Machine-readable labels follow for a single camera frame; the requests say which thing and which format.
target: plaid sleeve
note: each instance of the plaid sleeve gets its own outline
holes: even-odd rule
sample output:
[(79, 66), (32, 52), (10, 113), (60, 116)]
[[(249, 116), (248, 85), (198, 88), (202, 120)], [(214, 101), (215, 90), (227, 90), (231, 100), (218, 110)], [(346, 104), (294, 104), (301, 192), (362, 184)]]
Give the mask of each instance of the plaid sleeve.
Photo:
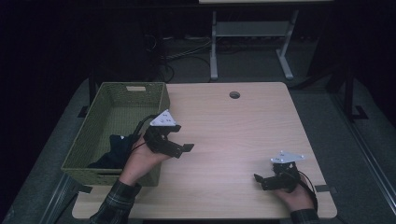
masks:
[(128, 223), (129, 213), (134, 206), (134, 198), (141, 189), (142, 187), (138, 184), (131, 187), (117, 180), (100, 206), (99, 211), (90, 217), (90, 222), (92, 224)]
[(293, 224), (319, 224), (318, 213), (315, 209), (302, 209), (290, 213)]

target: hand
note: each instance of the hand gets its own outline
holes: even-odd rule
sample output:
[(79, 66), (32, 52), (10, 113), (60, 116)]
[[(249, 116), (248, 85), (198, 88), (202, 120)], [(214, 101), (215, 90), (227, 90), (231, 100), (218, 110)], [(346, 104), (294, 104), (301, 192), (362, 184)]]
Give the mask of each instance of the hand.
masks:
[(143, 139), (143, 135), (143, 133), (140, 135), (139, 140), (137, 140), (132, 148), (140, 146), (141, 144), (143, 145), (137, 147), (133, 151), (119, 178), (120, 182), (129, 186), (134, 186), (137, 180), (148, 173), (155, 165), (171, 158), (162, 153), (152, 152), (149, 147), (144, 144), (145, 140)]
[[(306, 184), (305, 177), (303, 175), (300, 175), (300, 177)], [(286, 204), (291, 212), (302, 209), (314, 209), (314, 203), (308, 192), (300, 184), (297, 184), (296, 189), (291, 193), (287, 193), (283, 189), (276, 189), (274, 194)]]

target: green wicker basket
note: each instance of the green wicker basket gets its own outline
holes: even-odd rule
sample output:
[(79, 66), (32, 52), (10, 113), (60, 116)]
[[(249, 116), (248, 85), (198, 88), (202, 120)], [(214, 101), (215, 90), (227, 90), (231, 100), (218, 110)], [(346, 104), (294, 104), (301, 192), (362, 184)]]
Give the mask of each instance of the green wicker basket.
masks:
[[(111, 134), (127, 136), (148, 115), (159, 114), (170, 106), (165, 83), (104, 82), (93, 100), (81, 129), (67, 154), (62, 170), (83, 185), (113, 185), (121, 169), (92, 169), (110, 150)], [(142, 186), (158, 185), (161, 165), (140, 178)]]

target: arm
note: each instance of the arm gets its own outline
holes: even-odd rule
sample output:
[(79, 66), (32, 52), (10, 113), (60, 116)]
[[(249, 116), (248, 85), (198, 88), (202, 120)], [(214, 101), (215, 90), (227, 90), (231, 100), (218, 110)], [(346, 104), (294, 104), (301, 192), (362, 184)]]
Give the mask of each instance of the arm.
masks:
[(128, 222), (129, 213), (134, 206), (134, 198), (141, 190), (137, 180), (155, 165), (170, 158), (162, 153), (153, 153), (144, 143), (145, 140), (141, 134), (133, 148), (143, 145), (136, 148), (131, 154), (119, 179), (107, 194), (99, 211), (90, 218), (91, 223), (121, 224)]
[(301, 185), (297, 185), (291, 193), (287, 193), (283, 189), (276, 189), (274, 194), (289, 208), (290, 217), (294, 224), (320, 223), (314, 204), (308, 192)]

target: table hole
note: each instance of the table hole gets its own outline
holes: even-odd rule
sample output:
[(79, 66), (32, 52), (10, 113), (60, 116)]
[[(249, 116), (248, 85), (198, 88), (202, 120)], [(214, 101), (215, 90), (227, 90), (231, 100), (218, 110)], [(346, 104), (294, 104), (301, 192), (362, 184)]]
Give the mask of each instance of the table hole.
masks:
[(239, 92), (237, 92), (237, 91), (230, 92), (230, 97), (233, 99), (238, 99), (240, 96), (241, 96), (241, 94), (239, 94)]

